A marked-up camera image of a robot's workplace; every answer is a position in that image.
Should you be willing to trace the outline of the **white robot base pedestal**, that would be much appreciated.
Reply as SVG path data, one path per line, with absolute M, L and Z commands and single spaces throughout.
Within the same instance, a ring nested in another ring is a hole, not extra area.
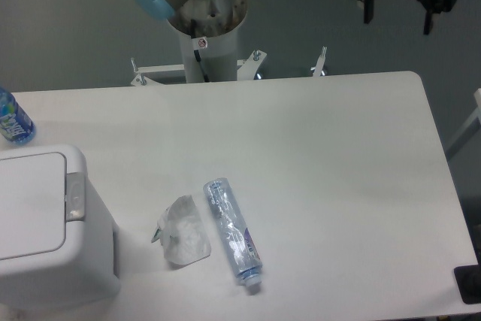
M 259 80 L 267 53 L 255 49 L 238 58 L 238 33 L 247 0 L 188 0 L 174 10 L 166 0 L 135 0 L 152 18 L 166 20 L 177 34 L 187 83 Z

